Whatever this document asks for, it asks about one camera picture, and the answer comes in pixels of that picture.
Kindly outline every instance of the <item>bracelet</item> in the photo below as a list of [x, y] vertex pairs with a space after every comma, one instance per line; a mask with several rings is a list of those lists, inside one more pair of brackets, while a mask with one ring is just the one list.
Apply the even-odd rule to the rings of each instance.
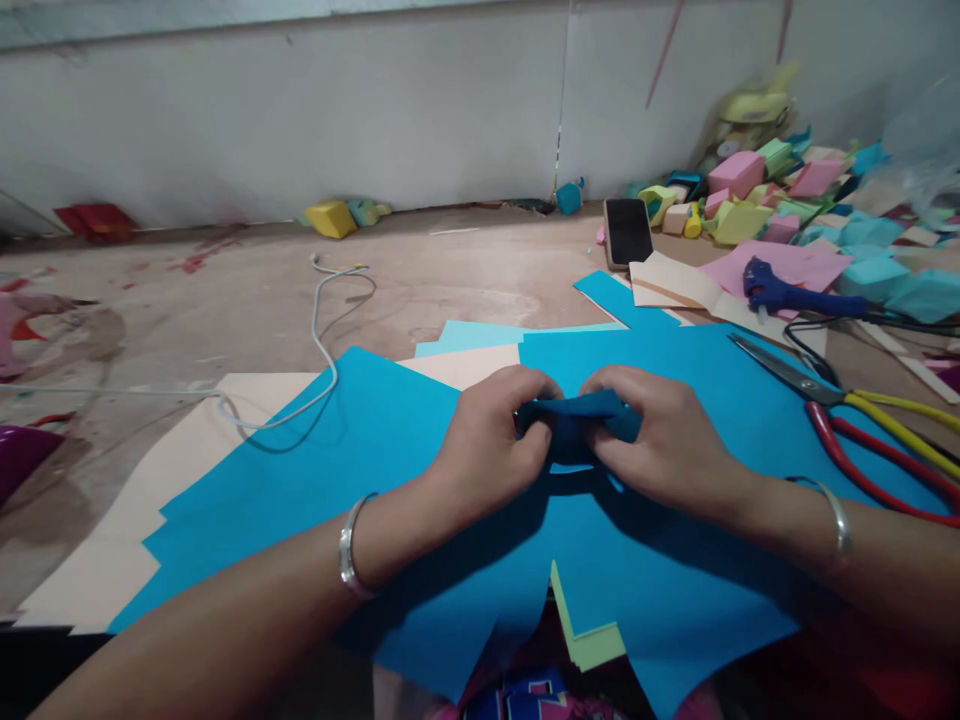
[[850, 521], [847, 519], [847, 513], [844, 511], [843, 505], [840, 504], [840, 499], [819, 480], [811, 480], [808, 477], [792, 477], [787, 478], [787, 480], [804, 481], [816, 485], [821, 494], [827, 498], [827, 502], [830, 503], [830, 509], [833, 510], [837, 520], [837, 551], [834, 555], [833, 564], [827, 569], [824, 576], [829, 578], [839, 575], [850, 561], [850, 551], [853, 544], [850, 539]]
[[357, 522], [360, 508], [364, 506], [367, 500], [375, 498], [377, 495], [379, 493], [370, 493], [357, 500], [357, 504], [347, 513], [347, 522], [344, 523], [343, 530], [340, 531], [340, 579], [361, 600], [372, 600], [377, 594], [364, 587], [360, 578], [357, 577], [356, 569], [353, 567], [353, 526]]

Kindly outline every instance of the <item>charging cable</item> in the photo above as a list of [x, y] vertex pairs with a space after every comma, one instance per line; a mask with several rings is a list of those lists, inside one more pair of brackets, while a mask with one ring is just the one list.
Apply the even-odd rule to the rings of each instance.
[[[323, 280], [317, 283], [317, 289], [313, 293], [313, 316], [310, 323], [310, 332], [313, 336], [313, 341], [317, 344], [317, 347], [320, 349], [320, 353], [323, 355], [323, 358], [327, 361], [327, 365], [330, 368], [330, 384], [321, 392], [319, 395], [315, 396], [308, 403], [302, 407], [294, 410], [289, 415], [280, 418], [279, 420], [274, 420], [271, 423], [265, 425], [257, 425], [255, 423], [247, 422], [246, 420], [241, 420], [237, 415], [232, 413], [227, 407], [227, 403], [230, 402], [230, 396], [227, 395], [223, 390], [218, 390], [213, 388], [210, 390], [121, 390], [119, 388], [98, 388], [98, 387], [87, 387], [87, 388], [68, 388], [68, 387], [43, 387], [40, 385], [4, 385], [0, 383], [0, 392], [34, 392], [34, 393], [92, 393], [96, 395], [158, 395], [158, 396], [190, 396], [190, 397], [218, 397], [220, 400], [217, 402], [217, 412], [223, 417], [224, 420], [229, 422], [232, 425], [237, 427], [246, 428], [247, 430], [269, 430], [270, 428], [279, 427], [293, 418], [301, 415], [306, 412], [318, 402], [323, 400], [327, 395], [333, 392], [333, 389], [337, 386], [337, 382], [340, 379], [339, 373], [337, 372], [337, 365], [333, 361], [333, 357], [327, 352], [327, 349], [323, 346], [323, 343], [320, 341], [320, 334], [317, 333], [317, 320], [320, 314], [320, 291], [323, 289], [323, 286], [326, 285], [331, 280], [336, 280], [339, 277], [344, 277], [346, 275], [358, 275], [363, 279], [369, 281], [373, 285], [374, 291], [377, 288], [377, 284], [373, 281], [373, 278], [368, 275], [363, 275], [362, 273], [365, 270], [369, 270], [368, 265], [357, 264], [353, 267], [346, 269], [336, 269], [336, 268], [326, 268], [317, 264], [318, 256], [316, 253], [310, 256], [310, 265], [313, 268], [321, 273], [326, 275]], [[330, 325], [339, 320], [336, 318], [333, 320]]]

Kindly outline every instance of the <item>purple object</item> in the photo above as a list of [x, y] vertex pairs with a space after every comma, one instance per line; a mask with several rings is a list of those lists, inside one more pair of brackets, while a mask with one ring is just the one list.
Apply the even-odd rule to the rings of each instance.
[[0, 425], [0, 505], [63, 442], [63, 435]]
[[937, 377], [943, 380], [956, 392], [960, 392], [960, 365], [954, 365], [949, 370], [942, 370]]

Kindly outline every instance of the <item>phone screen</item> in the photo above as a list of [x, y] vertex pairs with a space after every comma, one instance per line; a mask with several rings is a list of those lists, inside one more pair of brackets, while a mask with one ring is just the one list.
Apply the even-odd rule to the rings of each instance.
[[647, 204], [643, 200], [605, 200], [607, 243], [615, 265], [643, 262], [653, 252]]

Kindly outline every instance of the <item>hand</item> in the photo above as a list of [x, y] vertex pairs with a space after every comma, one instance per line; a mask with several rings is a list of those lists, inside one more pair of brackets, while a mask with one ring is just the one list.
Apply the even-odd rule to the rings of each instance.
[[550, 426], [537, 420], [517, 440], [514, 413], [528, 400], [562, 396], [553, 380], [522, 365], [498, 370], [461, 393], [425, 475], [447, 493], [458, 529], [503, 507], [537, 478], [550, 447]]
[[637, 492], [710, 519], [734, 512], [763, 481], [730, 454], [689, 385], [610, 365], [587, 380], [580, 393], [605, 388], [643, 417], [640, 434], [625, 443], [594, 424], [587, 443]]

